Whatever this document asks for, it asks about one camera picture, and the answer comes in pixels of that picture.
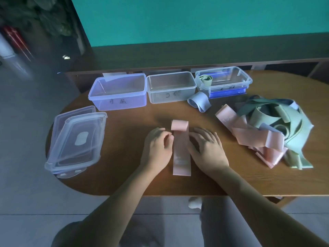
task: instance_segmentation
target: hand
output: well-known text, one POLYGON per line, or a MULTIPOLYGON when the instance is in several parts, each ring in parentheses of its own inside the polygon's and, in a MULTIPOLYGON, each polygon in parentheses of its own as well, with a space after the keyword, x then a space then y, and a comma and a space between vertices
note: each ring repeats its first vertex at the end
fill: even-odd
POLYGON ((217 133, 213 135, 208 130, 200 128, 194 130, 196 133, 191 132, 190 136, 199 143, 200 152, 195 149, 191 141, 187 149, 200 170, 210 176, 213 171, 228 167, 228 160, 217 133))
POLYGON ((157 175, 168 164, 172 155, 174 136, 165 128, 155 128, 145 138, 141 166, 157 175))

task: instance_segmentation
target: tiled floor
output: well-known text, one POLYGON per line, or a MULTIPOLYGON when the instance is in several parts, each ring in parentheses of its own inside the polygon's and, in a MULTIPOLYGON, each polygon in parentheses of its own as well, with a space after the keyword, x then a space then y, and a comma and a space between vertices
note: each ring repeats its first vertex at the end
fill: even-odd
MULTIPOLYGON (((33 82, 0 66, 1 246, 50 246, 66 224, 82 220, 106 197, 71 190, 43 168, 44 144, 54 117, 77 95, 62 74, 38 68, 33 82)), ((203 246, 199 211, 188 197, 145 197, 135 211, 165 246, 203 246)), ((300 198, 284 208, 329 242, 329 197, 300 198)))

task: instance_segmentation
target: plastic storage box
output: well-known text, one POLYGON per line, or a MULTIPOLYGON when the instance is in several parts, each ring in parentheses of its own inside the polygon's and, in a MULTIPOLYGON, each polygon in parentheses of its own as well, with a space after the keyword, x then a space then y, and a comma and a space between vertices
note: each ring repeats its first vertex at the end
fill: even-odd
POLYGON ((53 126, 53 132, 51 135, 51 143, 50 143, 49 152, 51 152, 51 150, 55 144, 55 141, 57 140, 58 135, 60 134, 60 132, 65 124, 65 121, 68 118, 70 118, 72 116, 95 113, 95 112, 96 112, 95 106, 88 106, 88 107, 79 108, 79 109, 76 109, 73 111, 69 111, 69 112, 57 115, 54 120, 54 126, 53 126))
POLYGON ((195 72, 195 82, 198 90, 209 98, 241 95, 246 93, 252 79, 239 67, 221 67, 195 72), (200 79, 201 75, 212 76, 210 87, 206 87, 200 79))
POLYGON ((195 93, 196 83, 191 72, 149 75, 147 92, 150 102, 165 103, 187 100, 195 93))
POLYGON ((146 106, 146 75, 138 73, 97 78, 88 99, 100 111, 146 106))
POLYGON ((105 112, 68 118, 49 153, 45 169, 68 178, 68 173, 71 177, 97 163, 103 144, 106 118, 105 112))

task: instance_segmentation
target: left hand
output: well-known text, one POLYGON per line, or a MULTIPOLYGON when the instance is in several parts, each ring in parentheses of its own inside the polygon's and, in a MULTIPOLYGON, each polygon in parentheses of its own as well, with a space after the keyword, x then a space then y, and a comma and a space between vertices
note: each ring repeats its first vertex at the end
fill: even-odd
POLYGON ((155 128, 145 138, 141 167, 151 170, 157 175, 165 168, 172 155, 174 136, 165 128, 155 128))

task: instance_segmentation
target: forearm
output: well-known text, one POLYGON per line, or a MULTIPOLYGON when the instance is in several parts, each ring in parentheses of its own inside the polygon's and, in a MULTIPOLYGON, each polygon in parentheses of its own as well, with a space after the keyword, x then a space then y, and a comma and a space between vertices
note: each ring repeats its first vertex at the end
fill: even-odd
POLYGON ((224 168, 210 176, 231 197, 263 247, 328 246, 264 198, 232 169, 224 168))
POLYGON ((118 246, 144 191, 156 174, 138 168, 104 203, 85 218, 65 246, 118 246))

